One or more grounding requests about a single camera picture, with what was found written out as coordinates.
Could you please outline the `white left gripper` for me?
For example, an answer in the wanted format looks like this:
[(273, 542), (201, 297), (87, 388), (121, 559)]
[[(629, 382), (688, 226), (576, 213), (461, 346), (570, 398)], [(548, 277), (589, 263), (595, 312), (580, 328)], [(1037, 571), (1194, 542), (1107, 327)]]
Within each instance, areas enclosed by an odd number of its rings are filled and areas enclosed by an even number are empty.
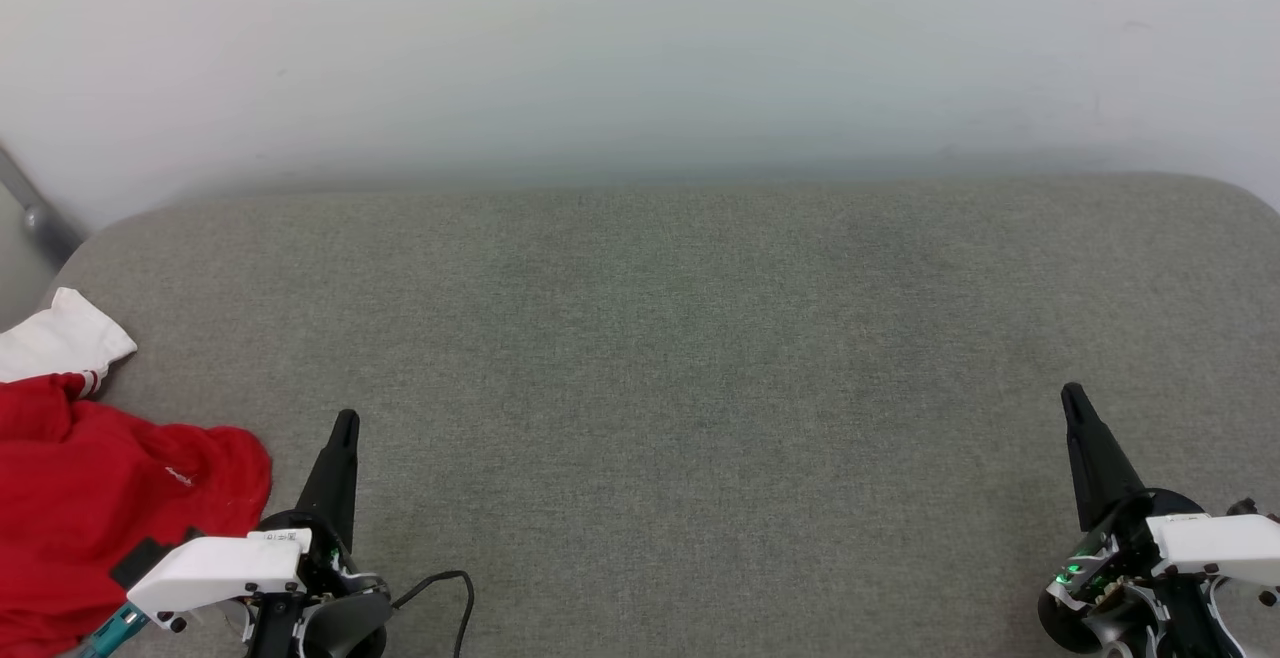
[(164, 629), (179, 614), (238, 602), (246, 632), (270, 622), (268, 603), (287, 603), (293, 630), (353, 606), (372, 608), (371, 629), (390, 616), (387, 581), (355, 566), (360, 416), (342, 408), (294, 511), (270, 516), (242, 538), (197, 536), (169, 549), (127, 590), (128, 602)]

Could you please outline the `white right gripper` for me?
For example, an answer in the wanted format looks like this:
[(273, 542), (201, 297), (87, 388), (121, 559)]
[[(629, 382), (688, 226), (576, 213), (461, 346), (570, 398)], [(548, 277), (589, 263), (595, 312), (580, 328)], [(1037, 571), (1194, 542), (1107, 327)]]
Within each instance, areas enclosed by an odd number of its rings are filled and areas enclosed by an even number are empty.
[(1261, 515), (1249, 499), (1212, 516), (1175, 492), (1146, 490), (1083, 385), (1065, 384), (1061, 402), (1085, 535), (1050, 580), (1056, 606), (1102, 607), (1170, 579), (1189, 579), (1204, 595), (1236, 582), (1256, 588), (1265, 606), (1277, 604), (1277, 516)]

